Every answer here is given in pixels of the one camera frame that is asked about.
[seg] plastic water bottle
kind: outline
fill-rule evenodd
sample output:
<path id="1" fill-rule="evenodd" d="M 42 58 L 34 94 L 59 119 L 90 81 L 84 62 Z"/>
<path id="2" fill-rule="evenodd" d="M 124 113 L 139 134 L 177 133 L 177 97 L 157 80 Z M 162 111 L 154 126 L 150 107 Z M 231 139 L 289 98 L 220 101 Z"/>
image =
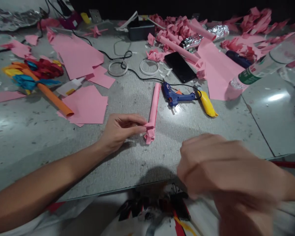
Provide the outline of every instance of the plastic water bottle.
<path id="1" fill-rule="evenodd" d="M 266 56 L 260 58 L 233 78 L 230 84 L 235 89 L 247 88 L 250 84 L 277 71 L 292 61 L 295 61 L 295 34 L 281 42 Z"/>

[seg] glue stick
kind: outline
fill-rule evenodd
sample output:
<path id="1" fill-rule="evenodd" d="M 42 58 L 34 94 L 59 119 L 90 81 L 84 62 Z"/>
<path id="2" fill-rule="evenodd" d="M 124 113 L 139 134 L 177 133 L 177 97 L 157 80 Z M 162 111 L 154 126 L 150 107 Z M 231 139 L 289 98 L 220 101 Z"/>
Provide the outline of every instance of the glue stick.
<path id="1" fill-rule="evenodd" d="M 69 96 L 73 92 L 75 92 L 81 85 L 82 81 L 85 79 L 85 77 L 79 78 L 79 79 L 73 79 L 67 83 L 65 83 L 63 86 L 56 89 L 56 91 L 61 94 L 62 96 Z"/>

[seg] smartphone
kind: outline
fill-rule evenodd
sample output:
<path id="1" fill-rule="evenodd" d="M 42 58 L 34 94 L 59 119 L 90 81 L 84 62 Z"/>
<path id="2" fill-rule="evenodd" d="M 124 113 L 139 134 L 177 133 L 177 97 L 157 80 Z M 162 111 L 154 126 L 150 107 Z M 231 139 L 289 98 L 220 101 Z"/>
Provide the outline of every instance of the smartphone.
<path id="1" fill-rule="evenodd" d="M 183 84 L 197 77 L 196 73 L 193 72 L 193 70 L 178 52 L 167 54 L 164 57 L 164 60 L 169 67 L 173 68 L 174 74 Z"/>

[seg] hot glue gun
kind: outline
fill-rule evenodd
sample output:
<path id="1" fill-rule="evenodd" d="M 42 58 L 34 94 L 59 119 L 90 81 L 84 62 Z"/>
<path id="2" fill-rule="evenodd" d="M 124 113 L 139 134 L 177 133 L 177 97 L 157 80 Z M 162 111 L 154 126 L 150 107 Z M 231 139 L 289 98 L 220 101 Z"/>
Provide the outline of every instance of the hot glue gun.
<path id="1" fill-rule="evenodd" d="M 164 94 L 167 98 L 168 104 L 169 106 L 174 110 L 174 112 L 176 113 L 176 109 L 175 106 L 178 104 L 179 101 L 192 101 L 195 100 L 195 94 L 191 93 L 191 94 L 177 94 L 175 93 L 171 86 L 169 85 L 169 83 L 167 82 L 163 82 L 163 90 L 164 90 Z"/>

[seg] silver foil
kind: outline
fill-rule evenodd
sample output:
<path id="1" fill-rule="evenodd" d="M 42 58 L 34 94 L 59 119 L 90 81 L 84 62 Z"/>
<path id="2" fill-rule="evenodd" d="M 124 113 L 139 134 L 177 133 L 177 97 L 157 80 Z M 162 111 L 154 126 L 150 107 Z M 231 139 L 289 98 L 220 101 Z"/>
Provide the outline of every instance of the silver foil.
<path id="1" fill-rule="evenodd" d="M 10 12 L 0 9 L 0 30 L 15 31 L 36 24 L 40 18 L 41 14 L 34 10 Z"/>
<path id="2" fill-rule="evenodd" d="M 220 40 L 221 38 L 225 38 L 229 35 L 229 29 L 226 25 L 216 25 L 208 28 L 208 31 L 216 35 L 214 41 Z"/>
<path id="3" fill-rule="evenodd" d="M 203 37 L 199 34 L 192 35 L 181 41 L 179 46 L 186 50 L 190 50 L 191 48 L 197 47 L 200 44 L 202 38 Z"/>

